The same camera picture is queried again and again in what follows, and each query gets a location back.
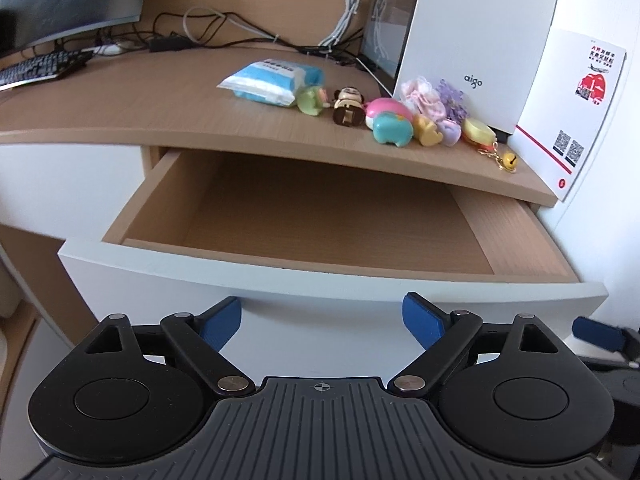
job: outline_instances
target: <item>keyboard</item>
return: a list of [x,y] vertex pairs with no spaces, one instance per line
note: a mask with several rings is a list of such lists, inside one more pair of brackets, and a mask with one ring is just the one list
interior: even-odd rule
[[60,79],[85,66],[94,56],[82,50],[59,50],[31,57],[0,70],[0,91],[21,85]]

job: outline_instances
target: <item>teal toy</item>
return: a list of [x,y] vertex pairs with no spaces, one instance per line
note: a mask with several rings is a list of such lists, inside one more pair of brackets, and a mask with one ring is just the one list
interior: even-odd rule
[[382,112],[373,119],[373,138],[380,144],[406,146],[414,136],[414,127],[402,115]]

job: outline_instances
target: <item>purple flower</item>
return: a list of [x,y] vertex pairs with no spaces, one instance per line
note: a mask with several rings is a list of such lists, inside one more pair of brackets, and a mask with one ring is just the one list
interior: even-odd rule
[[444,79],[440,80],[440,84],[436,90],[438,94],[440,94],[440,100],[447,110],[447,119],[462,124],[462,121],[469,115],[462,104],[464,93],[453,88],[453,86]]

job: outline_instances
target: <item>monkey figurine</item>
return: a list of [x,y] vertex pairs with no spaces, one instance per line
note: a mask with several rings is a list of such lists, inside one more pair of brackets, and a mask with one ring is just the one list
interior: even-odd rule
[[347,86],[336,90],[334,123],[341,126],[360,126],[365,119],[364,97],[357,88]]

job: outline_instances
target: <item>triangular cutout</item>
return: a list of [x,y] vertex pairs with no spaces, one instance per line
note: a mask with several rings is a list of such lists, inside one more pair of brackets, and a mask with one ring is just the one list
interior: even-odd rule
[[539,329],[537,325],[528,324],[524,327],[520,350],[523,352],[538,352],[542,354],[555,354],[558,352],[549,338]]
[[104,354],[122,351],[120,333],[116,326],[108,326],[86,349],[87,354]]

